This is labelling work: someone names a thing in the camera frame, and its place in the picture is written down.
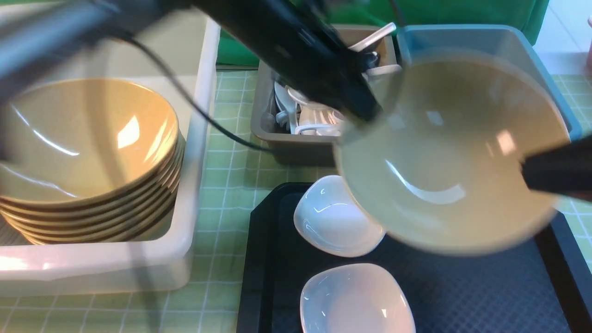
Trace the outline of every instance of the green fabric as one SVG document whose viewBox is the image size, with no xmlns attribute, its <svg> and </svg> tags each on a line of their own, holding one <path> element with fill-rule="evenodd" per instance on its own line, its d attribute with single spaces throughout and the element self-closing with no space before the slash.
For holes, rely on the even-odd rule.
<svg viewBox="0 0 592 333">
<path fill-rule="evenodd" d="M 397 0 L 407 24 L 505 24 L 521 30 L 534 45 L 549 0 Z M 370 0 L 332 12 L 329 23 L 384 25 L 394 21 L 389 0 Z M 223 32 L 218 63 L 257 66 L 259 60 L 232 36 Z"/>
</svg>

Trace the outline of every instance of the bowl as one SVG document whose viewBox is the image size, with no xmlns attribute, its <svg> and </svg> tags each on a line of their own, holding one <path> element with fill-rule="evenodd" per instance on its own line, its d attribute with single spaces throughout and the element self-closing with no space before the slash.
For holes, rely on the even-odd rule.
<svg viewBox="0 0 592 333">
<path fill-rule="evenodd" d="M 174 182 L 179 174 L 184 151 L 184 144 L 180 143 L 166 167 L 147 179 L 145 185 L 134 191 L 126 192 L 123 196 L 116 197 L 111 201 L 69 212 L 44 212 L 27 209 L 15 211 L 10 207 L 1 206 L 0 213 L 22 224 L 24 229 L 31 226 L 43 229 L 44 233 L 48 235 L 76 233 L 82 227 L 99 227 L 105 221 L 118 223 L 118 221 L 142 212 L 156 198 L 163 186 L 170 187 L 171 182 Z"/>
<path fill-rule="evenodd" d="M 558 197 L 530 191 L 525 155 L 569 142 L 559 112 L 518 68 L 476 53 L 414 61 L 373 83 L 385 112 L 349 126 L 336 163 L 359 206 L 425 251 L 475 255 L 533 236 Z"/>
<path fill-rule="evenodd" d="M 304 193 L 294 211 L 294 226 L 312 246 L 340 257 L 370 253 L 385 233 L 357 207 L 338 175 L 317 180 Z"/>
<path fill-rule="evenodd" d="M 17 219 L 23 222 L 41 226 L 59 226 L 60 222 L 71 222 L 103 213 L 117 213 L 122 208 L 125 209 L 129 204 L 133 204 L 133 202 L 141 202 L 142 198 L 148 195 L 150 190 L 153 190 L 159 183 L 164 182 L 165 177 L 175 169 L 178 160 L 182 158 L 182 155 L 179 154 L 183 154 L 184 149 L 185 141 L 182 136 L 179 136 L 174 150 L 170 152 L 170 155 L 153 175 L 135 187 L 130 187 L 116 196 L 107 197 L 101 201 L 62 209 L 59 207 L 38 208 L 35 206 L 0 202 L 0 210 L 9 216 L 18 216 Z"/>
<path fill-rule="evenodd" d="M 15 204 L 64 208 L 114 196 L 152 175 L 178 136 L 162 96 L 117 79 L 44 85 L 6 108 L 15 161 L 0 164 L 1 200 Z"/>
<path fill-rule="evenodd" d="M 122 242 L 141 235 L 143 230 L 150 229 L 155 223 L 163 219 L 163 215 L 173 209 L 176 199 L 177 179 L 171 188 L 166 188 L 156 202 L 145 207 L 146 209 L 132 218 L 120 221 L 117 224 L 107 226 L 103 230 L 92 230 L 81 232 L 78 235 L 68 236 L 47 236 L 43 235 L 44 230 L 39 229 L 32 232 L 22 228 L 10 217 L 4 219 L 16 230 L 18 230 L 29 241 L 35 240 L 34 244 L 75 244 L 88 242 Z"/>
<path fill-rule="evenodd" d="M 384 268 L 345 265 L 310 278 L 300 296 L 304 333 L 415 333 L 401 288 Z"/>
</svg>

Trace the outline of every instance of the stack of bowls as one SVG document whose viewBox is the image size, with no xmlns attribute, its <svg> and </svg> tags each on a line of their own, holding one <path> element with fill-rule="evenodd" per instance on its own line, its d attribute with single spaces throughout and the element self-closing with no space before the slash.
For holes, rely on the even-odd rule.
<svg viewBox="0 0 592 333">
<path fill-rule="evenodd" d="M 170 225 L 185 142 L 157 93 L 56 82 L 18 97 L 3 121 L 12 159 L 0 164 L 0 213 L 32 244 L 144 240 Z"/>
</svg>

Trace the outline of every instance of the tan bowl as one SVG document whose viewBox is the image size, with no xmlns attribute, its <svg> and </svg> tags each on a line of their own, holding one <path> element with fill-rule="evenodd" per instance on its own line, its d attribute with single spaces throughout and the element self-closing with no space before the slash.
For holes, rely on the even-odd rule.
<svg viewBox="0 0 592 333">
<path fill-rule="evenodd" d="M 104 210 L 103 213 L 95 216 L 83 219 L 47 221 L 29 219 L 6 211 L 0 213 L 5 218 L 10 218 L 19 228 L 42 235 L 74 236 L 97 232 L 112 225 L 123 223 L 129 218 L 143 213 L 147 207 L 150 207 L 158 199 L 159 195 L 166 191 L 167 188 L 171 188 L 178 179 L 182 158 L 183 150 L 181 149 L 169 170 L 145 193 L 116 209 Z"/>
<path fill-rule="evenodd" d="M 0 212 L 12 219 L 35 227 L 58 230 L 89 225 L 96 220 L 112 219 L 116 215 L 121 215 L 130 210 L 131 207 L 144 202 L 146 198 L 155 192 L 159 184 L 167 182 L 168 178 L 174 174 L 181 163 L 184 149 L 184 142 L 177 144 L 173 156 L 171 156 L 166 165 L 163 165 L 155 175 L 146 179 L 136 189 L 121 193 L 110 201 L 88 206 L 80 210 L 69 209 L 67 211 L 34 211 L 0 205 Z"/>
<path fill-rule="evenodd" d="M 141 242 L 141 241 L 149 241 L 152 239 L 158 239 L 166 234 L 166 232 L 170 228 L 170 224 L 173 219 L 173 213 L 175 208 L 175 201 L 170 204 L 170 206 L 158 217 L 154 219 L 151 225 L 148 225 L 144 230 L 140 230 L 136 233 L 125 232 L 121 236 L 118 235 L 117 238 L 119 242 Z M 28 235 L 21 235 L 18 233 L 19 236 L 24 238 L 23 241 L 27 241 L 34 245 L 51 245 L 51 244 L 59 244 L 57 242 L 44 242 L 38 240 L 32 236 Z M 111 242 L 109 239 L 104 239 L 101 242 Z"/>
<path fill-rule="evenodd" d="M 38 209 L 31 206 L 16 206 L 6 202 L 0 202 L 0 211 L 9 216 L 21 219 L 22 221 L 31 221 L 37 225 L 56 226 L 55 222 L 65 222 L 71 220 L 79 220 L 84 217 L 96 216 L 107 211 L 117 210 L 119 207 L 133 201 L 144 195 L 155 184 L 161 182 L 162 178 L 167 176 L 172 168 L 175 167 L 178 154 L 183 153 L 185 149 L 185 141 L 182 135 L 173 151 L 170 152 L 163 164 L 158 170 L 149 178 L 142 181 L 135 187 L 129 188 L 127 191 L 118 193 L 114 197 L 109 197 L 105 200 L 83 205 L 79 207 L 70 207 L 66 209 Z"/>
<path fill-rule="evenodd" d="M 569 139 L 534 80 L 489 57 L 442 55 L 373 89 L 385 112 L 346 129 L 335 157 L 359 207 L 391 236 L 426 251 L 483 254 L 549 222 L 558 198 L 530 191 L 520 162 Z"/>
<path fill-rule="evenodd" d="M 149 229 L 155 222 L 163 218 L 163 214 L 168 211 L 176 199 L 176 191 L 179 185 L 179 178 L 171 188 L 165 187 L 159 198 L 151 206 L 147 207 L 142 213 L 127 219 L 119 224 L 108 227 L 101 231 L 88 233 L 78 236 L 46 236 L 40 232 L 30 232 L 21 228 L 18 222 L 5 217 L 6 221 L 16 230 L 21 232 L 29 241 L 32 239 L 37 244 L 74 244 L 87 242 L 120 242 L 126 239 L 136 237 L 143 230 Z"/>
<path fill-rule="evenodd" d="M 15 162 L 0 164 L 3 201 L 73 207 L 138 184 L 178 136 L 175 111 L 159 94 L 116 79 L 35 88 L 4 110 Z"/>
</svg>

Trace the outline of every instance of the white floor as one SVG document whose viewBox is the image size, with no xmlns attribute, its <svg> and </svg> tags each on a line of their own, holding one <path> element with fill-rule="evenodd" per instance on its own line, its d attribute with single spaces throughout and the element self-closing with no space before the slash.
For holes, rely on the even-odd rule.
<svg viewBox="0 0 592 333">
<path fill-rule="evenodd" d="M 551 74 L 591 75 L 592 0 L 551 0 L 535 50 Z"/>
</svg>

